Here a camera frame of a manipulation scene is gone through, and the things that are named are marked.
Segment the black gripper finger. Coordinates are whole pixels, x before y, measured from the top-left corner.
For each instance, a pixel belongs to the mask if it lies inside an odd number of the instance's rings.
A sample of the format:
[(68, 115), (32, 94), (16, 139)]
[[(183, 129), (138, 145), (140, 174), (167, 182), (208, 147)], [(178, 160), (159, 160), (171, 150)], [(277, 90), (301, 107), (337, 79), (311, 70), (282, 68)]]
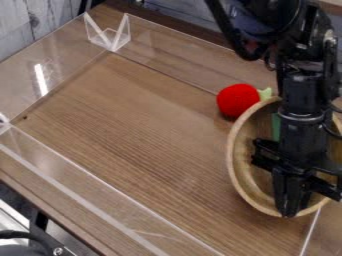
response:
[(309, 207), (313, 192), (307, 188), (307, 181), (303, 177), (297, 178), (297, 212)]
[(287, 173), (279, 166), (271, 174), (275, 207), (283, 217), (293, 218), (301, 210), (303, 178)]

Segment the black gripper body bar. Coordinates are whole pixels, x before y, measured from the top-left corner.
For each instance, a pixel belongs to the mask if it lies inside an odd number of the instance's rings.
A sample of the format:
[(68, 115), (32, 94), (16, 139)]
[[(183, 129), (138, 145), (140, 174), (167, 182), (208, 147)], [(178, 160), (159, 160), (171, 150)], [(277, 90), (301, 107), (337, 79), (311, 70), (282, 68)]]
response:
[(334, 162), (326, 154), (309, 163), (301, 163), (289, 159), (279, 150), (279, 143), (269, 139), (255, 139), (252, 141), (255, 153), (251, 156), (251, 163), (269, 171), (279, 166), (287, 173), (303, 177), (307, 181), (307, 188), (313, 193), (318, 193), (334, 201), (342, 200), (342, 185), (326, 181), (318, 177), (323, 173), (337, 179), (342, 178), (342, 165)]

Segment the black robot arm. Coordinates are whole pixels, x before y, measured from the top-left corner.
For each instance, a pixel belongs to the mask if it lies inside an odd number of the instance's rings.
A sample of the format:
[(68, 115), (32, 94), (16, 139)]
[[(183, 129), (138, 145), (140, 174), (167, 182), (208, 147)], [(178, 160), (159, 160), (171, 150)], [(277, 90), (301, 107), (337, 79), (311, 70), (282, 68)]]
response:
[(333, 101), (341, 96), (338, 38), (318, 0), (204, 0), (236, 55), (277, 72), (279, 139), (254, 140), (252, 164), (273, 175), (277, 210), (294, 217), (311, 195), (342, 200), (342, 167), (329, 159)]

